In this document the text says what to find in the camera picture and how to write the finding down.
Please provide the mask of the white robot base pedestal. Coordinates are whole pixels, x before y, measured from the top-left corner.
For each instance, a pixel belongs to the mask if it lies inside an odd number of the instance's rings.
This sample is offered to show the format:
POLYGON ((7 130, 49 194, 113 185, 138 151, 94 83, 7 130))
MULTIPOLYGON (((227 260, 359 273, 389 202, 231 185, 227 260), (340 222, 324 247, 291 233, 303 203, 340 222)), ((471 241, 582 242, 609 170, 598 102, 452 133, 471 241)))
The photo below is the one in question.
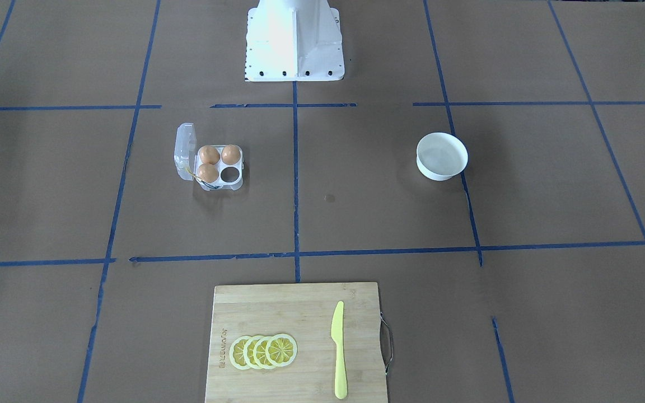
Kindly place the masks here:
POLYGON ((340 13, 327 1, 260 1, 246 19, 248 82, 343 80, 340 13))

